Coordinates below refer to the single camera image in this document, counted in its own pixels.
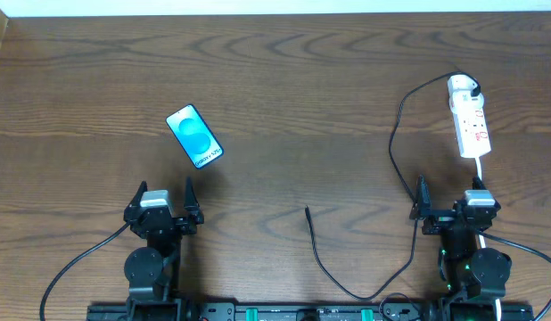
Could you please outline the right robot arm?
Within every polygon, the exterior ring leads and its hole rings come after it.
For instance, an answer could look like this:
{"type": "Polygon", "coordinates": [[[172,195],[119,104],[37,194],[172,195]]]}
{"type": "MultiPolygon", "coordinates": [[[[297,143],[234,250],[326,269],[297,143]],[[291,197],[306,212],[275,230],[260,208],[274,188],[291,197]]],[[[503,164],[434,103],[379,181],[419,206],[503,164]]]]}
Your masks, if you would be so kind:
{"type": "Polygon", "coordinates": [[[412,219],[423,222],[424,235],[437,235],[440,277],[449,290],[426,305],[424,320],[496,320],[496,301],[506,295],[512,262],[508,255],[478,244],[481,232],[492,227],[501,209],[498,201],[478,177],[449,210],[432,207],[423,176],[416,182],[412,219]]]}

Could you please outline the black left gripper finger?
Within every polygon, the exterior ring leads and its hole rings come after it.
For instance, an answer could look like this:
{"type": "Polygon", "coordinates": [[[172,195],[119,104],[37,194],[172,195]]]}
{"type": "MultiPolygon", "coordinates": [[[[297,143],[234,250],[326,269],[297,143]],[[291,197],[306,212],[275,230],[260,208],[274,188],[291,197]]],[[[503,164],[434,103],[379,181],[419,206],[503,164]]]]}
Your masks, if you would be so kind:
{"type": "Polygon", "coordinates": [[[138,187],[133,199],[129,203],[130,208],[139,208],[140,203],[143,197],[143,194],[147,191],[147,183],[145,181],[142,181],[140,186],[138,187]]]}
{"type": "Polygon", "coordinates": [[[190,177],[185,181],[184,209],[189,213],[198,213],[200,211],[200,204],[194,193],[193,182],[190,177]]]}

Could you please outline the blue Samsung Galaxy smartphone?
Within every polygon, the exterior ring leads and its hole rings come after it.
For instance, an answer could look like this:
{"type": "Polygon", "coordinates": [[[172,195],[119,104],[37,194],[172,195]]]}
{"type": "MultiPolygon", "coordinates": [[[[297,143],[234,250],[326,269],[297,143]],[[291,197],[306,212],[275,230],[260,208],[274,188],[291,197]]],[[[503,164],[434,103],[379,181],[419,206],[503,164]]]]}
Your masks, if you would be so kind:
{"type": "Polygon", "coordinates": [[[193,104],[167,116],[166,123],[196,169],[223,156],[224,148],[193,104]]]}

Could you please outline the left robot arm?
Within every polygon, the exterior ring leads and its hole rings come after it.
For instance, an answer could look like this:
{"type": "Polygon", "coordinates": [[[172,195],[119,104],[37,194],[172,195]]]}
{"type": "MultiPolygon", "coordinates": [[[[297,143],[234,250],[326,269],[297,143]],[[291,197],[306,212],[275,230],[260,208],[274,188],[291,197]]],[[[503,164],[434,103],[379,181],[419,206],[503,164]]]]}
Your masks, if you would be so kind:
{"type": "Polygon", "coordinates": [[[174,215],[169,192],[150,191],[142,182],[124,210],[130,230],[146,241],[126,259],[124,274],[129,282],[127,320],[197,320],[198,306],[177,294],[181,241],[197,233],[204,222],[190,178],[185,181],[184,214],[174,215]]]}

